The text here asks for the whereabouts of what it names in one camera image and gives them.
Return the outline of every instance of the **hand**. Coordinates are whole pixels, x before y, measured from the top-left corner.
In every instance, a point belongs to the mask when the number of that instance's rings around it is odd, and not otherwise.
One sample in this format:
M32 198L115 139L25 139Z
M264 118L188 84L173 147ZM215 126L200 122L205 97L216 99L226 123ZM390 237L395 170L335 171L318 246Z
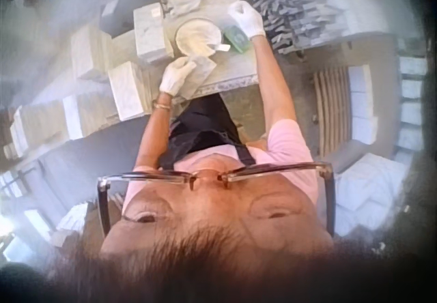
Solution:
M241 30L243 30L249 39L256 35L266 37L262 16L251 4L246 1L236 1L230 5L227 13L237 21Z
M176 96L185 82L185 78L196 68L196 63L188 61L188 57L180 57L171 62L164 71L163 81L159 90L171 96Z

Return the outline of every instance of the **green container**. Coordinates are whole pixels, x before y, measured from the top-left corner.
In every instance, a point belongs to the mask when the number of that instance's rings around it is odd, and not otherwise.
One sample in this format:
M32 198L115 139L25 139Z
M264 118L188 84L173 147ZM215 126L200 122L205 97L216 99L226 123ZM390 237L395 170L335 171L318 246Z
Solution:
M225 29L225 37L233 47L240 53L243 54L247 51L251 42L247 38L246 34L237 26L233 25Z

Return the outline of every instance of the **black apron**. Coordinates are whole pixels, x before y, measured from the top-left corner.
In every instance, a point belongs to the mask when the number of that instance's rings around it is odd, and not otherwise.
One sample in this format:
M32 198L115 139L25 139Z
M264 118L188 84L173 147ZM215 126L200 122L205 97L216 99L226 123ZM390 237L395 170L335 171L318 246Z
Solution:
M219 145L233 145L245 166L255 164L246 145L241 143L237 127L218 93L196 98L171 125L169 146L159 158L164 170L187 154Z

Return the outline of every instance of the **floor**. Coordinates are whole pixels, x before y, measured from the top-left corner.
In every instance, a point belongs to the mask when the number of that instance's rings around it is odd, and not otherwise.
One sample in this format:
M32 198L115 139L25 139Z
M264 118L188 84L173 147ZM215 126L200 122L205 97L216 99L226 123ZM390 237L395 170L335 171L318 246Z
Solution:
M91 21L98 8L107 1L110 0L46 0L42 19L32 9L17 6L5 8L2 4L3 24L7 25L1 27L1 90L8 94L0 96L0 105L25 104L41 91L50 78L45 72L47 65L53 61L57 51L66 45L69 34L79 25ZM27 27L27 30L15 32L17 25ZM295 54L277 55L294 99L298 123L313 157L318 155L319 130L313 122L317 109L315 91L310 81L312 71L344 64L380 65L375 79L372 79L373 83L385 88L380 102L376 103L381 106L380 113L384 112L383 97L392 97L391 104L396 104L399 99L395 89L384 85L397 83L393 75L389 76L394 74L396 77L393 71L394 39L384 35L379 36L376 42L372 40L365 38L357 41L352 49L348 45L337 44L308 50L306 62L301 62ZM381 62L385 57L390 57L388 64ZM258 86L228 91L222 97L231 116L244 126L250 139L258 139L265 133ZM73 205L96 196L96 179L99 176L131 170L147 120L148 117L142 117L123 122L47 153L28 166L33 168L33 172L29 173L26 180L36 199L28 200L26 204L4 205L3 211L6 209L19 214L25 208L36 207L55 226ZM389 157L396 134L396 114L387 115L385 125L384 138L371 149Z

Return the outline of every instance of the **table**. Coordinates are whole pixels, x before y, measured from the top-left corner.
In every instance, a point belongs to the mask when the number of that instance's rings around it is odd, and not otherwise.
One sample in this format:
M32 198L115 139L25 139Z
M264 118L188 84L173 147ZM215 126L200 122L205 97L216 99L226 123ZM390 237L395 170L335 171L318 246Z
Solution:
M188 14L171 17L167 13L164 19L164 28L173 47L176 48L174 38L178 27L189 19L207 18L222 30L230 25L235 25L235 21L227 14L228 6L234 1L237 0L201 0L199 9ZM217 64L217 67L206 82L195 92L193 98L258 84L253 47L244 54L237 53L234 49L229 52L217 52L211 59ZM157 90L157 86L159 86L157 82L162 76L162 67L158 67L155 74L158 76L152 77L152 86L154 90Z

